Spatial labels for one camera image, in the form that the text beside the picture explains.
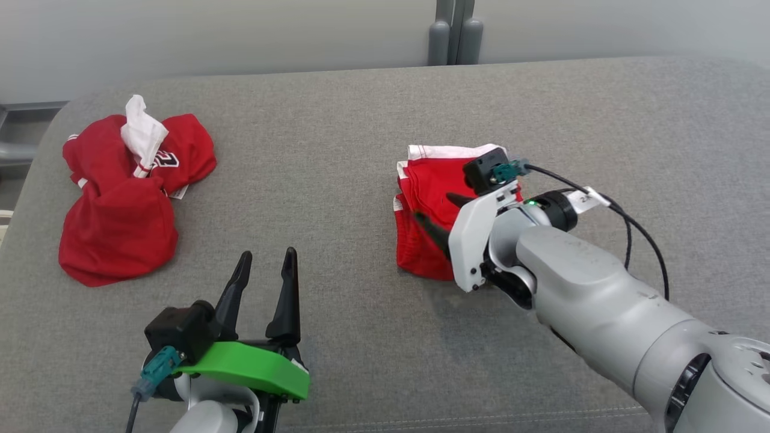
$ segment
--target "gray fabric surface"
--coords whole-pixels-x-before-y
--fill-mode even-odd
[[[198,116],[219,165],[174,202],[170,263],[89,289],[57,264],[80,194],[61,148],[134,92],[160,119]],[[720,59],[168,79],[84,96],[46,133],[0,250],[0,431],[121,431],[146,324],[168,305],[216,301],[249,249],[238,331],[262,336],[289,245],[312,384],[281,411],[281,431],[651,431],[633,400],[502,293],[396,268],[395,162],[409,144],[498,143],[592,185],[657,239],[674,302],[770,341],[768,142],[770,72]],[[557,186],[525,179],[527,194]],[[574,233],[623,254],[608,211]],[[636,240],[632,272],[660,287]],[[183,410],[143,404],[136,431],[168,431]]]

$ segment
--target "metal bracket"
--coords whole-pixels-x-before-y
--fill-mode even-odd
[[[446,65],[454,0],[436,0],[436,21],[428,29],[428,65]]]
[[[484,24],[474,18],[476,0],[456,0],[449,38],[448,65],[475,65]]]

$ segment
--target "cable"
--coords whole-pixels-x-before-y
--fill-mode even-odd
[[[126,433],[131,433],[134,430],[134,420],[136,420],[136,410],[139,409],[139,402],[142,400],[140,393],[134,394],[134,402],[131,403],[131,412],[129,413],[129,423],[126,424]]]
[[[568,192],[575,191],[575,189],[573,189],[573,188],[563,188],[562,190],[557,190],[557,191],[559,193],[568,193]],[[623,210],[621,205],[619,205],[618,202],[613,200],[612,197],[610,197],[610,196],[608,196],[606,194],[601,194],[601,196],[604,197],[605,199],[607,199],[608,202],[610,202],[610,203],[614,204],[615,206],[617,206],[618,209]],[[632,235],[631,235],[631,223],[629,223],[628,220],[626,220],[625,218],[623,219],[623,222],[626,225],[626,258],[625,258],[625,263],[623,263],[623,266],[626,268],[626,270],[628,270],[628,265],[631,263],[631,238],[632,238]]]
[[[567,185],[572,186],[576,190],[581,191],[583,194],[587,194],[587,195],[589,194],[588,190],[586,190],[584,187],[576,184],[575,182],[572,182],[569,179],[559,176],[554,172],[551,172],[546,169],[542,169],[538,166],[533,166],[532,164],[524,164],[524,168],[528,170],[536,171],[538,173],[542,173],[546,176],[550,176],[558,180],[559,182],[566,183]],[[663,260],[663,254],[661,253],[660,248],[658,248],[658,245],[652,239],[652,236],[650,236],[650,234],[647,233],[647,230],[645,230],[644,227],[642,227],[641,224],[638,223],[635,219],[631,218],[630,215],[624,212],[623,209],[614,200],[611,200],[609,197],[605,196],[604,194],[601,194],[601,196],[607,199],[608,202],[610,202],[609,207],[612,211],[614,211],[616,214],[623,217],[626,223],[630,223],[632,226],[636,227],[636,230],[639,230],[639,233],[641,233],[641,235],[644,236],[644,238],[650,243],[650,247],[652,247],[652,250],[655,252],[655,256],[658,258],[658,263],[661,265],[661,275],[663,276],[663,297],[665,298],[665,300],[668,300],[668,295],[669,295],[668,272],[666,271],[666,263],[665,263],[665,260]],[[631,235],[629,234],[628,246],[626,248],[626,254],[629,258],[630,258],[630,253],[631,253]]]

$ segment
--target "white trim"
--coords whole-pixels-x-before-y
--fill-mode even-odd
[[[407,147],[407,154],[409,155],[409,160],[413,161],[423,158],[477,158],[498,148],[502,149],[507,156],[508,151],[504,147],[492,143],[478,147],[422,146],[412,144]]]

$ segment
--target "clothing label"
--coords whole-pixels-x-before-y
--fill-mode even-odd
[[[178,190],[174,191],[173,193],[170,193],[169,197],[173,198],[173,199],[181,200],[182,197],[185,196],[185,193],[187,192],[187,187],[188,186],[189,185],[185,185],[185,186],[179,188]]]

